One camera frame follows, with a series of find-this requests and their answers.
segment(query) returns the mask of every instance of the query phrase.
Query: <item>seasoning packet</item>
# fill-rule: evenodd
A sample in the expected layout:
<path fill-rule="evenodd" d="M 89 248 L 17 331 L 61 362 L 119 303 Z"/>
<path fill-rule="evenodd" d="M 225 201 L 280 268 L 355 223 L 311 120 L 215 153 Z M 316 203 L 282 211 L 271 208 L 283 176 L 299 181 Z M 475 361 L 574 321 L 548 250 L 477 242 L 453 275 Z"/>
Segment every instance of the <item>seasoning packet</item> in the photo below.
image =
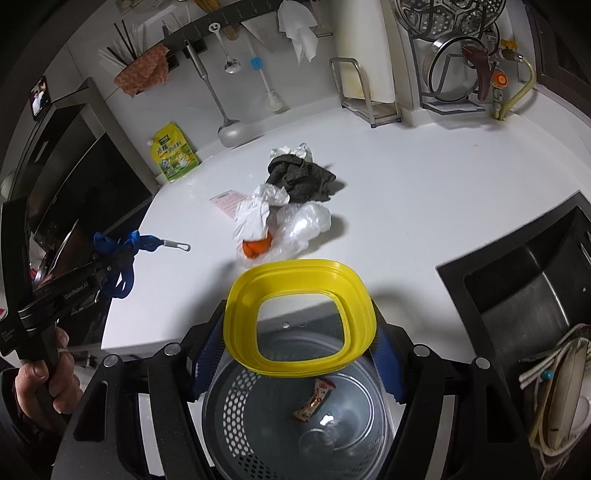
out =
<path fill-rule="evenodd" d="M 168 124 L 156 133 L 151 146 L 152 157 L 168 181 L 179 179 L 201 163 L 175 124 Z"/>
<path fill-rule="evenodd" d="M 318 407 L 322 405 L 328 394 L 336 388 L 335 384 L 324 378 L 317 378 L 314 385 L 314 393 L 301 409 L 291 414 L 293 418 L 302 423 L 308 422 Z"/>

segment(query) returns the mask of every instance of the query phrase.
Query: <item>human hand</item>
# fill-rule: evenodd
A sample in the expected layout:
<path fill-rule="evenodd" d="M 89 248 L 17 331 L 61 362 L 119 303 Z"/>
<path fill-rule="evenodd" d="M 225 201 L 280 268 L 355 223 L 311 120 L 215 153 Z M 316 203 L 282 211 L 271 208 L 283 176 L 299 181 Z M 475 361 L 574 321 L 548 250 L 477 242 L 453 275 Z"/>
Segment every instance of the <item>human hand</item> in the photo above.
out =
<path fill-rule="evenodd" d="M 57 346 L 65 348 L 69 338 L 67 333 L 56 329 Z M 49 377 L 46 363 L 41 360 L 23 365 L 14 381 L 17 401 L 22 412 L 45 430 L 51 430 L 51 423 L 43 413 L 35 392 Z M 60 353 L 56 372 L 48 383 L 49 393 L 54 398 L 53 408 L 58 413 L 70 414 L 82 398 L 80 380 L 74 375 L 74 357 L 68 352 Z"/>

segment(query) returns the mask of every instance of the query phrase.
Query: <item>cutting board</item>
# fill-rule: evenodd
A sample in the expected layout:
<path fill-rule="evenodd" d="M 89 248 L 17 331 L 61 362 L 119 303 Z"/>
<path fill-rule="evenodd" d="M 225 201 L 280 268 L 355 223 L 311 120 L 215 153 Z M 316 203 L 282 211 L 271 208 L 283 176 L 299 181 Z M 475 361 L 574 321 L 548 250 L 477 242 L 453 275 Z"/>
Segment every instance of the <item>cutting board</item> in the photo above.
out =
<path fill-rule="evenodd" d="M 369 80 L 371 98 L 394 103 L 394 77 L 380 0 L 332 0 L 333 32 L 339 57 L 356 59 Z M 363 98 L 359 76 L 350 64 L 341 65 L 343 93 Z"/>

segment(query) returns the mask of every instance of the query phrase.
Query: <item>black chopstick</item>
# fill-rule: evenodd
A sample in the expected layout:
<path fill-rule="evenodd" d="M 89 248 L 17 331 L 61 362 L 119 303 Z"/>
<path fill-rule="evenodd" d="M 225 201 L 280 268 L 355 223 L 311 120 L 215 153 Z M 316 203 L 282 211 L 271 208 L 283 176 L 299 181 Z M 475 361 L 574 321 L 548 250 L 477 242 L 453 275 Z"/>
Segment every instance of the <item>black chopstick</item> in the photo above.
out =
<path fill-rule="evenodd" d="M 129 45 L 131 45 L 131 56 L 134 58 L 134 60 L 137 60 L 138 56 L 135 54 L 134 44 L 131 42 L 131 38 L 129 37 L 129 33 L 127 32 L 127 26 L 125 25 L 125 20 L 121 20 L 121 23 L 123 24 L 123 29 L 125 30 L 125 35 L 127 35 L 127 41 L 129 42 Z"/>
<path fill-rule="evenodd" d="M 110 54 L 113 55 L 117 60 L 119 60 L 123 65 L 127 65 L 127 62 L 121 57 L 119 57 L 115 50 L 113 50 L 111 47 L 107 47 L 107 50 L 109 50 Z"/>
<path fill-rule="evenodd" d="M 127 42 L 125 41 L 125 37 L 123 36 L 123 34 L 121 33 L 121 30 L 119 30 L 119 27 L 117 26 L 116 23 L 113 24 L 115 26 L 115 28 L 117 29 L 117 33 L 119 34 L 119 36 L 121 37 L 121 40 L 123 41 L 123 45 L 125 45 L 125 48 L 127 48 L 127 51 L 129 52 L 129 54 L 131 55 L 132 58 L 134 58 L 134 55 L 131 53 L 131 48 L 129 45 L 127 45 Z"/>

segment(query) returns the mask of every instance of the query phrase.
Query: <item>pink paper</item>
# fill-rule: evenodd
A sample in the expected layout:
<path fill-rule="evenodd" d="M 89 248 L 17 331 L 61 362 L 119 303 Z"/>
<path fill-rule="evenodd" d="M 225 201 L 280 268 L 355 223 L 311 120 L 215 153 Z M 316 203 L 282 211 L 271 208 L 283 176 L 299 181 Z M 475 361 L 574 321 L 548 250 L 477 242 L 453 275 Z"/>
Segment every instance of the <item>pink paper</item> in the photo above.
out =
<path fill-rule="evenodd" d="M 220 195 L 209 199 L 209 201 L 230 218 L 234 218 L 237 205 L 247 198 L 248 195 L 244 195 L 243 193 L 237 192 L 236 190 L 228 190 L 227 192 L 220 193 Z"/>

